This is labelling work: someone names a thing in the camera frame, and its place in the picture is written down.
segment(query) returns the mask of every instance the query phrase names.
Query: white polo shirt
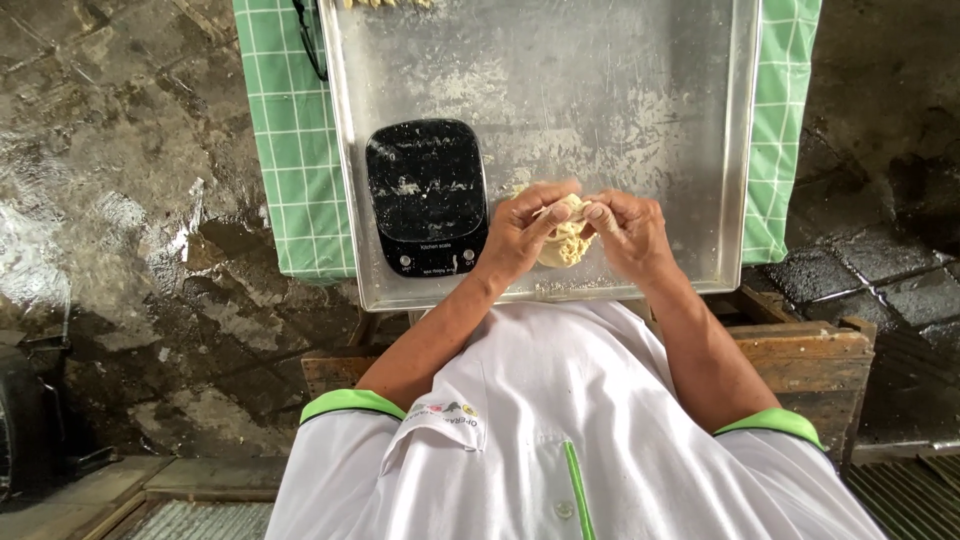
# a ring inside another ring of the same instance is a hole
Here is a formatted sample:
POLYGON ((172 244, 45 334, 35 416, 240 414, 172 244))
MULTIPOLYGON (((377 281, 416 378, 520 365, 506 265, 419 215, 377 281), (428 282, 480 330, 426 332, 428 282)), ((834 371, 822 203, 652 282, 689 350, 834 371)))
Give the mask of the white polo shirt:
POLYGON ((700 429, 620 304, 498 306, 408 413, 304 411, 266 540, 884 538, 818 446, 781 409, 700 429))

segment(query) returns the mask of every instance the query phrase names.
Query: green and white tablecloth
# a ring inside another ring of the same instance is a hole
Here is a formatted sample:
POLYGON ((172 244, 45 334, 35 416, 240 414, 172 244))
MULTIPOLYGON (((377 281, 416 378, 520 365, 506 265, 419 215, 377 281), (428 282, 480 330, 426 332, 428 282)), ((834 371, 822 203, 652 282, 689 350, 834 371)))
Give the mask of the green and white tablecloth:
MULTIPOLYGON (((820 2, 763 2, 745 266, 786 255, 787 202, 820 2)), ((323 284, 355 276, 332 101, 303 51, 297 13, 290 0, 233 0, 233 11, 280 272, 323 284)), ((317 20, 307 15, 311 24, 317 20)), ((323 63, 323 41, 319 32, 314 36, 323 63)))

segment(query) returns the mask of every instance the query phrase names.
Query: kitchen scale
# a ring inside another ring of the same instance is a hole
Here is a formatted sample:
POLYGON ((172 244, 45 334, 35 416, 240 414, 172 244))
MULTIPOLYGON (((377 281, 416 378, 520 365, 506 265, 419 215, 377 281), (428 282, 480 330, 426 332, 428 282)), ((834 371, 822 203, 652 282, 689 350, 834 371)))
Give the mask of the kitchen scale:
POLYGON ((468 272, 487 240, 487 189, 476 134, 459 120, 400 122, 367 143, 374 221, 400 276, 468 272))

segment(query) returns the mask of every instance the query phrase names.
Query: metal tray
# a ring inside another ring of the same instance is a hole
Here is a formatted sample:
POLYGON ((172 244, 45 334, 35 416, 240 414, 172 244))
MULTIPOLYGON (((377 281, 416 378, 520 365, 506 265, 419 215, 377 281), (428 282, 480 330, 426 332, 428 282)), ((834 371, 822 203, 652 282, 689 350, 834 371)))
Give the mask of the metal tray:
MULTIPOLYGON (((660 201, 700 293, 740 280, 758 0, 319 0, 363 307, 435 306, 463 276, 406 279, 380 251, 364 147, 379 128, 457 118, 480 138, 491 215, 515 184, 576 176, 660 201)), ((594 242, 500 298, 627 299, 594 242)))

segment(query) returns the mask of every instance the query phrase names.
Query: dough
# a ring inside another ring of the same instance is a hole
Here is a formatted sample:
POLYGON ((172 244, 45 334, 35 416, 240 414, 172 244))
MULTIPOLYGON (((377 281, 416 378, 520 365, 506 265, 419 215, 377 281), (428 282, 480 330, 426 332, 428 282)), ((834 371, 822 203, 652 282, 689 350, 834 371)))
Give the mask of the dough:
POLYGON ((563 197, 559 202, 570 207, 570 217, 557 227, 555 235, 547 237, 543 242, 537 261, 554 268, 567 268, 580 262, 593 237, 586 240, 580 237, 580 231, 587 224, 584 220, 584 209, 588 203, 581 201, 574 193, 563 197))

